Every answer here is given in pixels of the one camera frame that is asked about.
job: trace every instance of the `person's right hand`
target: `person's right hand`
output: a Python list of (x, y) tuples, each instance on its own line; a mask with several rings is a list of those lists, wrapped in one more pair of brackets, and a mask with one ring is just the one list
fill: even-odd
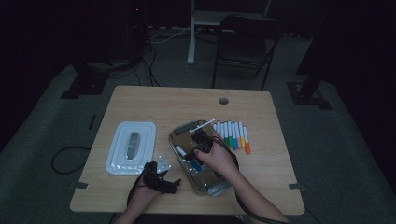
[[(218, 133), (214, 133), (213, 136), (221, 139)], [(195, 149), (194, 153), (198, 159), (210, 166), (220, 175), (223, 175), (226, 179), (230, 175), (235, 174), (235, 172), (239, 172), (227, 149), (223, 148), (216, 142), (213, 142), (212, 149), (209, 153), (206, 154), (198, 149)]]

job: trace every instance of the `chair backrest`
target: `chair backrest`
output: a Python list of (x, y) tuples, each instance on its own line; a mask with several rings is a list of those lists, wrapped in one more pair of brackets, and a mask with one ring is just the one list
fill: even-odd
[(231, 30), (250, 38), (271, 39), (277, 41), (284, 34), (284, 25), (278, 19), (253, 18), (233, 14), (220, 23), (220, 31)]

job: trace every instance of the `black metal base plate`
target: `black metal base plate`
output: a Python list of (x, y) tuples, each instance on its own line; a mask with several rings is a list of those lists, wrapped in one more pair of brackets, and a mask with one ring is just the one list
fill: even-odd
[(61, 99), (77, 99), (80, 95), (101, 95), (106, 85), (108, 73), (95, 73), (89, 83), (82, 84), (76, 76), (69, 90), (62, 93)]
[(286, 82), (286, 84), (288, 85), (291, 98), (296, 105), (318, 105), (320, 109), (332, 110), (332, 106), (329, 101), (323, 99), (320, 90), (316, 90), (311, 98), (304, 98), (298, 94), (304, 83)]

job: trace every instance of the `wooden table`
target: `wooden table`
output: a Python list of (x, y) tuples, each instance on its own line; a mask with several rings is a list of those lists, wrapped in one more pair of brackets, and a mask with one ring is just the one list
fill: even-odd
[[(220, 97), (229, 100), (219, 103)], [(106, 159), (117, 129), (123, 121), (152, 121), (157, 126), (153, 159), (162, 156), (173, 167), (168, 181), (181, 178), (176, 194), (160, 195), (147, 213), (161, 214), (244, 214), (233, 189), (218, 197), (198, 196), (181, 170), (168, 142), (173, 129), (198, 119), (241, 120), (247, 126), (251, 154), (236, 150), (240, 171), (286, 215), (300, 215), (304, 204), (291, 166), (289, 152), (268, 91), (238, 91), (162, 87), (117, 87), (108, 104), (102, 124), (76, 189), (70, 208), (81, 212), (122, 212), (137, 176), (115, 176), (106, 171)]]

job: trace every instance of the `black chair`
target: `black chair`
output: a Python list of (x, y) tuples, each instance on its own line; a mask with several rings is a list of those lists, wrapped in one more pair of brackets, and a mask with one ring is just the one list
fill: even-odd
[(236, 14), (225, 17), (219, 26), (212, 88), (215, 88), (219, 65), (255, 68), (255, 77), (266, 65), (263, 90), (275, 47), (283, 34), (283, 24), (277, 19), (250, 18)]

